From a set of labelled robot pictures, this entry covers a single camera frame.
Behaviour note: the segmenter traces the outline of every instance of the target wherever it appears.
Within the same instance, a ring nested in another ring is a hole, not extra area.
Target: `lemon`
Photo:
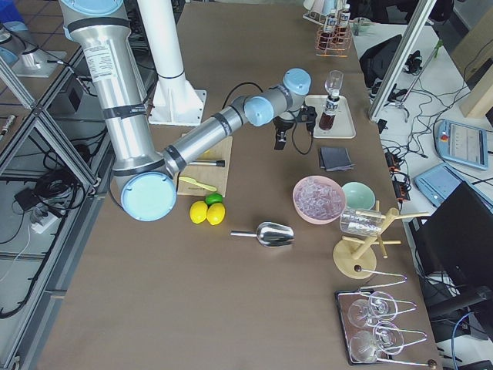
[[[194,224],[204,222],[207,217],[207,204],[203,200],[199,200],[190,207],[190,220]]]
[[[219,225],[224,220],[224,216],[226,215],[226,208],[224,208],[224,204],[215,203],[209,207],[207,211],[207,220],[211,225]]]
[[[212,206],[215,203],[222,203],[223,196],[219,193],[212,193],[206,197],[206,203],[208,206]]]

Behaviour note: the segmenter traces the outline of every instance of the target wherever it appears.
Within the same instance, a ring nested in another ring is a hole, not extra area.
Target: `wooden cutting board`
[[[206,183],[207,185],[213,185],[217,188],[217,193],[223,197],[226,196],[226,185],[228,181],[228,172],[230,170],[230,157],[231,146],[233,145],[233,137],[228,136],[226,139],[220,141],[218,144],[207,150],[197,160],[225,160],[225,167],[214,166],[187,166],[182,171],[180,176],[192,177],[200,183]],[[178,195],[193,195],[198,197],[205,197],[207,194],[211,194],[211,191],[205,190],[197,185],[179,181]]]

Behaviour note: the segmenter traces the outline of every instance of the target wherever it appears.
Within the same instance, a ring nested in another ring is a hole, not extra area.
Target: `bowl of ice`
[[[296,212],[311,224],[323,225],[336,220],[346,207],[346,197],[334,180],[309,176],[298,181],[293,189]]]

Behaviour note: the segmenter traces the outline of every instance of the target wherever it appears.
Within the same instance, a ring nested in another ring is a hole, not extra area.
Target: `wooden stand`
[[[378,201],[375,204],[376,210],[379,208]],[[383,241],[381,234],[395,221],[403,218],[423,217],[427,216],[428,212],[415,214],[400,214],[397,208],[391,208],[384,216],[384,221],[381,225],[381,231],[377,236],[366,237],[364,240],[356,237],[342,237],[342,240],[336,244],[333,252],[334,262],[337,268],[344,275],[353,279],[366,279],[370,277],[377,267],[377,257],[370,248],[373,244],[379,244],[384,258],[388,258],[385,244],[400,244],[400,240]],[[363,270],[356,272],[354,267],[360,265]]]

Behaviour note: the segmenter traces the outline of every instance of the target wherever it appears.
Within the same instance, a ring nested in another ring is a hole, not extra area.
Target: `metal scoop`
[[[294,239],[293,229],[275,222],[263,222],[257,228],[257,233],[249,231],[231,231],[235,237],[257,237],[264,247],[284,247],[291,245]]]

